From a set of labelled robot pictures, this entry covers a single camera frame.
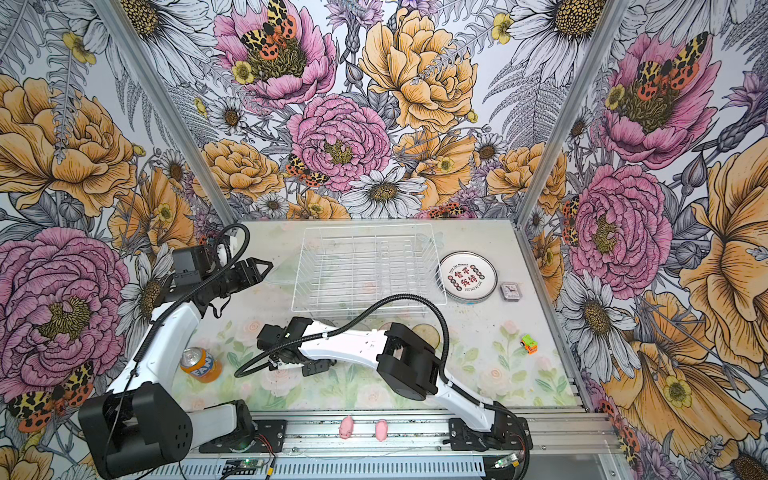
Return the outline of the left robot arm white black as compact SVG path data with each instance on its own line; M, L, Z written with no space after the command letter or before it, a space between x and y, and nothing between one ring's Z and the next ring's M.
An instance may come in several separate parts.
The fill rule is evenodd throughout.
M181 462L207 443L230 445L254 440L244 401L192 412L173 398L171 388L182 354L215 299L228 299L260 284L270 261L217 245L173 252L174 271L161 285L150 325L124 370L105 393L80 407L78 418L97 473L104 479L150 472Z

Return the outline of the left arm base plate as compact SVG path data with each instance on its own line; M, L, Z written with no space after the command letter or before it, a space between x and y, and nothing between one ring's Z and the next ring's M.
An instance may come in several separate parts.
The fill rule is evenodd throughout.
M286 439L285 420L253 420L241 434L232 434L202 444L202 454L281 453Z

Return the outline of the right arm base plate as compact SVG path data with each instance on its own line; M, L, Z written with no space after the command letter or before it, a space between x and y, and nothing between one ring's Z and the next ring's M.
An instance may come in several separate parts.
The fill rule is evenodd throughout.
M489 432L473 430L459 418L448 421L448 439L443 443L450 446L452 451L487 452L528 451L533 449L528 423L519 418L514 421L508 416L497 419Z

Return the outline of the yellow glass cup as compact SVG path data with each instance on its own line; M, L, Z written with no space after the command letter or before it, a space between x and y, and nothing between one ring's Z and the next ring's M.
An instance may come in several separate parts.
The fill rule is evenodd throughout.
M441 345L440 332L434 326L423 323L414 326L412 330L426 343L428 343L434 350L437 350Z

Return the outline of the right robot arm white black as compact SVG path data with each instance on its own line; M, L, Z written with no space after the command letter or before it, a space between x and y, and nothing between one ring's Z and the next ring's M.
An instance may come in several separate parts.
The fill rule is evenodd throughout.
M453 415L447 440L453 451L524 453L533 448L525 419L441 371L435 349L403 324L393 323L386 330L342 330L294 317L285 327L263 327L257 348L270 370L299 367L308 376L345 362L376 371L395 394L432 401Z

